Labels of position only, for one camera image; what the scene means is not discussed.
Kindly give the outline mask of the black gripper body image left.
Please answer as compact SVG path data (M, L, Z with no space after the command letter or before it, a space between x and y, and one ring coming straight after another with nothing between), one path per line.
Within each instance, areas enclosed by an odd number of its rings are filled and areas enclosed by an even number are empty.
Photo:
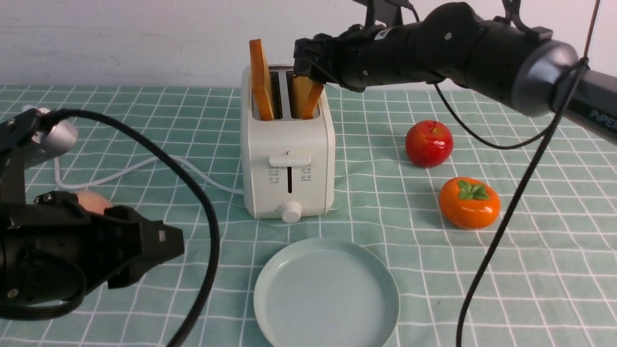
M1 204L1 303L42 305L139 282L184 253L183 231L126 206L103 214L77 196L50 192L37 204Z

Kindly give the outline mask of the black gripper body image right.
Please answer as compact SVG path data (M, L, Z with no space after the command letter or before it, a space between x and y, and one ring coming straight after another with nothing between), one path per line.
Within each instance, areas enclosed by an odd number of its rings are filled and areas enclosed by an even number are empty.
M419 23L351 26L337 37L325 33L295 40L293 73L352 92L372 86L433 83L434 73L415 51Z

